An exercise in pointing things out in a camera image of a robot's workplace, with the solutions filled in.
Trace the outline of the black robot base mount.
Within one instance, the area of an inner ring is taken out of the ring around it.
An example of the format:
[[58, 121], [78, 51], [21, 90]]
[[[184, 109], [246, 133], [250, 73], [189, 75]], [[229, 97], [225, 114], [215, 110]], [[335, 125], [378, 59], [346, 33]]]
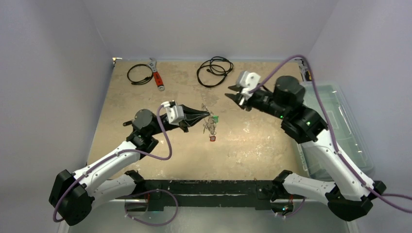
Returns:
[[149, 211], [165, 207], [275, 207], [270, 180], [146, 180], [137, 171], [125, 173], [136, 184], [131, 198], [146, 199]]

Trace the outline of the green key tag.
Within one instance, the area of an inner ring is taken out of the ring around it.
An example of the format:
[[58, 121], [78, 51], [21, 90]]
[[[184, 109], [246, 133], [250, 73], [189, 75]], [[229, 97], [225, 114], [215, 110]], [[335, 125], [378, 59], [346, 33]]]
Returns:
[[213, 116], [212, 118], [213, 118], [213, 121], [214, 121], [215, 123], [218, 123], [218, 122], [219, 122], [219, 117], [218, 117], [218, 116]]

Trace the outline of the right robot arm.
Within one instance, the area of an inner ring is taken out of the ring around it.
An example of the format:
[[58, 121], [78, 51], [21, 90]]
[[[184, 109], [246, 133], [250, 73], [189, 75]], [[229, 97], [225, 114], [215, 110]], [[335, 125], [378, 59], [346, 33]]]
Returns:
[[292, 76], [281, 76], [273, 91], [259, 87], [258, 75], [245, 72], [227, 96], [241, 109], [257, 109], [281, 119], [284, 132], [311, 150], [331, 176], [325, 182], [282, 171], [269, 189], [271, 200], [299, 195], [325, 204], [338, 218], [352, 221], [365, 216], [373, 199], [383, 194], [386, 185], [373, 181], [347, 156], [332, 138], [332, 127], [324, 115], [304, 105], [305, 88]]

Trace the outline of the metal key organizer ring plate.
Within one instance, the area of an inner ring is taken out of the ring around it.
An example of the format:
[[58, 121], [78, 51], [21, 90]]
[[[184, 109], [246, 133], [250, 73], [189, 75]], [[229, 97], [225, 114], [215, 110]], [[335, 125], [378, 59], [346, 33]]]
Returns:
[[208, 107], [202, 103], [201, 109], [203, 111], [206, 111], [209, 113], [209, 116], [204, 118], [204, 123], [203, 123], [203, 133], [206, 132], [206, 130], [209, 132], [209, 136], [216, 136], [216, 122], [214, 118], [214, 114], [212, 111], [208, 109]]

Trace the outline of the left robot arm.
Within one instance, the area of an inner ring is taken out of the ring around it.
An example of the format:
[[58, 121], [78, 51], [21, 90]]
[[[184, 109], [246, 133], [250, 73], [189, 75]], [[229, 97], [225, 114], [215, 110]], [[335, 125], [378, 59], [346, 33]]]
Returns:
[[189, 127], [210, 115], [174, 101], [162, 103], [156, 113], [148, 109], [137, 111], [134, 119], [124, 123], [132, 126], [131, 134], [113, 151], [84, 168], [57, 174], [49, 197], [54, 207], [53, 221], [73, 226], [102, 203], [122, 196], [138, 199], [145, 195], [144, 179], [136, 171], [114, 180], [110, 177], [144, 157], [171, 159], [167, 131], [181, 129], [187, 133]]

